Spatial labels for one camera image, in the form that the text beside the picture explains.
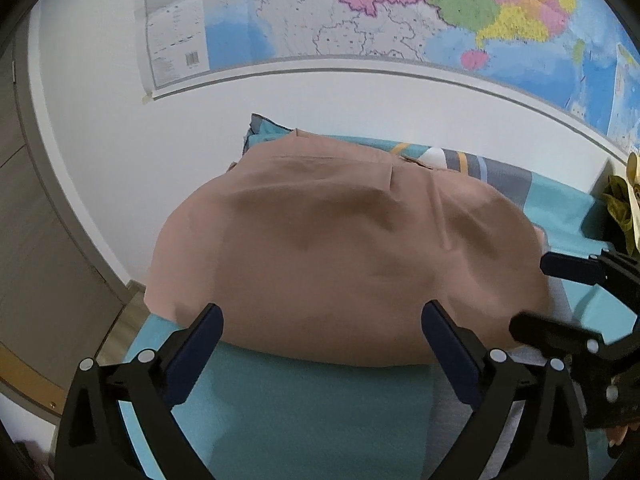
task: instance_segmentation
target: human hand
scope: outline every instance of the human hand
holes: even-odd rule
[[[626,437],[626,432],[631,428],[632,431],[640,428],[640,422],[635,422],[633,424],[629,424],[628,426],[619,426],[617,428],[609,428],[605,430],[605,434],[607,435],[607,439],[609,441],[609,447],[619,446],[622,444]]]

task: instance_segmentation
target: wooden door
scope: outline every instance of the wooden door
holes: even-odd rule
[[[0,59],[0,380],[60,414],[58,402],[33,398],[34,378],[65,393],[124,301],[79,250],[38,177],[15,97],[14,47]]]

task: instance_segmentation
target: screw head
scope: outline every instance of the screw head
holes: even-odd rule
[[[587,350],[591,354],[597,354],[598,351],[600,350],[600,345],[598,344],[598,342],[595,339],[589,339],[587,341]]]
[[[88,357],[87,359],[83,359],[80,363],[80,369],[83,372],[88,372],[91,368],[94,367],[94,360]]]
[[[606,396],[608,402],[616,402],[618,400],[618,387],[615,384],[607,386]]]
[[[561,372],[562,370],[564,370],[564,363],[558,358],[554,357],[553,359],[551,359],[549,364],[556,372]]]
[[[492,359],[492,361],[495,361],[497,363],[503,363],[507,360],[507,354],[505,354],[505,352],[503,350],[500,350],[499,348],[494,348],[493,350],[491,350],[489,352],[489,357]]]
[[[141,363],[150,363],[156,357],[156,352],[153,350],[147,349],[143,350],[138,354],[138,361]]]

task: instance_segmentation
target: blue ocean on map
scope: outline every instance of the blue ocean on map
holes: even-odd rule
[[[585,56],[582,62],[586,83],[585,120],[591,126],[606,132],[611,118],[611,105],[616,85],[616,60],[597,62]]]
[[[209,67],[220,70],[272,59],[268,25],[258,20],[251,3],[205,14]]]
[[[560,108],[568,107],[577,81],[577,68],[559,42],[531,41],[513,49],[504,42],[489,41],[486,51],[490,62],[478,71],[480,75],[544,96]]]

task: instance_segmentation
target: wooden floor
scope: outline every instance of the wooden floor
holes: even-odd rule
[[[131,343],[140,332],[149,316],[143,301],[144,293],[137,292],[123,309],[113,329],[109,333],[97,357],[100,366],[120,364],[124,360]]]

